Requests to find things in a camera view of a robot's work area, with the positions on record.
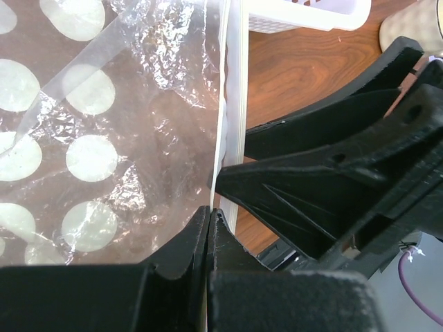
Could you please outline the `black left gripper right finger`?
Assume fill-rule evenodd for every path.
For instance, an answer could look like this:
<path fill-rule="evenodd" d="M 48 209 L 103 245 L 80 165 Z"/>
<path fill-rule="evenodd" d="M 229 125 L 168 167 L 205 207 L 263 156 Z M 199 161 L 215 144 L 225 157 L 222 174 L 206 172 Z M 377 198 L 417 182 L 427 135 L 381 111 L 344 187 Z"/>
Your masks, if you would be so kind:
<path fill-rule="evenodd" d="M 374 291 L 358 273 L 272 272 L 215 210 L 208 233 L 209 331 L 384 331 Z"/>

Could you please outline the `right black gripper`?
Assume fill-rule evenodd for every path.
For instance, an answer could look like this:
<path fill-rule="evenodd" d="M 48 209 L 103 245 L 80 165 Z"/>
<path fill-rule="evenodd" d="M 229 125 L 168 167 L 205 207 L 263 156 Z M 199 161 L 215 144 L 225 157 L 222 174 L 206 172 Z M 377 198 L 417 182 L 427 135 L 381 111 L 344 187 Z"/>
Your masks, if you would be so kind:
<path fill-rule="evenodd" d="M 320 269 L 369 277 L 414 231 L 442 237 L 440 60 L 425 65 L 390 115 L 354 140 L 373 148 L 344 144 L 293 154 L 345 140 L 382 119 L 423 54 L 417 41 L 398 37 L 335 93 L 247 130 L 245 156 L 271 159 L 223 168 L 216 192 Z"/>

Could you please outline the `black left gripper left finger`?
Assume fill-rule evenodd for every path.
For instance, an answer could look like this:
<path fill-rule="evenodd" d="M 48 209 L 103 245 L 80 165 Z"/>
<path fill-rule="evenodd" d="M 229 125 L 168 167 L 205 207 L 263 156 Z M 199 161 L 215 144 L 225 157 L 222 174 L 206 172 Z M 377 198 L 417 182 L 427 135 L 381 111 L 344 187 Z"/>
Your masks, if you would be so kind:
<path fill-rule="evenodd" d="M 1 269 L 2 331 L 203 331 L 210 208 L 137 264 Z"/>

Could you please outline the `clear polka dot zip bag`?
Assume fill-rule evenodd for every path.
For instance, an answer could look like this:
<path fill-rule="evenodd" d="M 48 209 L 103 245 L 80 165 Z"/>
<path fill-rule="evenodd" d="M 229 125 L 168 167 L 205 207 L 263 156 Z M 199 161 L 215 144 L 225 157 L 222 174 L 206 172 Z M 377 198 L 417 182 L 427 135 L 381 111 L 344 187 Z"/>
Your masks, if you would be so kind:
<path fill-rule="evenodd" d="M 137 264 L 244 146 L 244 1 L 1 2 L 1 269 Z"/>

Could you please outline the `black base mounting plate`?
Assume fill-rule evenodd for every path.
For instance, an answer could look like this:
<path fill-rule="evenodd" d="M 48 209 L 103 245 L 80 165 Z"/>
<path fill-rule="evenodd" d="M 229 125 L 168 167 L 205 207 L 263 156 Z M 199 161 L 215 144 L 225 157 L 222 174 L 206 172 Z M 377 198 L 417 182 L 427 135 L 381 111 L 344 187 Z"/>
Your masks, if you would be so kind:
<path fill-rule="evenodd" d="M 288 243 L 278 239 L 257 255 L 257 259 L 269 270 L 284 270 L 299 254 Z"/>

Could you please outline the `white perforated plastic basket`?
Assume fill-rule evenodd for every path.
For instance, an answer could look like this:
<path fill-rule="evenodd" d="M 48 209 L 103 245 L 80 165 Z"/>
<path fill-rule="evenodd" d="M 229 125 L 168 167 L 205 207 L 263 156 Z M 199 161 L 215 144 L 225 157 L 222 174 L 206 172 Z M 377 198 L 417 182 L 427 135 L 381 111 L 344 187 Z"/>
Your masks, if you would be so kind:
<path fill-rule="evenodd" d="M 353 31 L 367 21 L 371 0 L 250 1 L 250 31 L 273 34 L 297 28 Z"/>

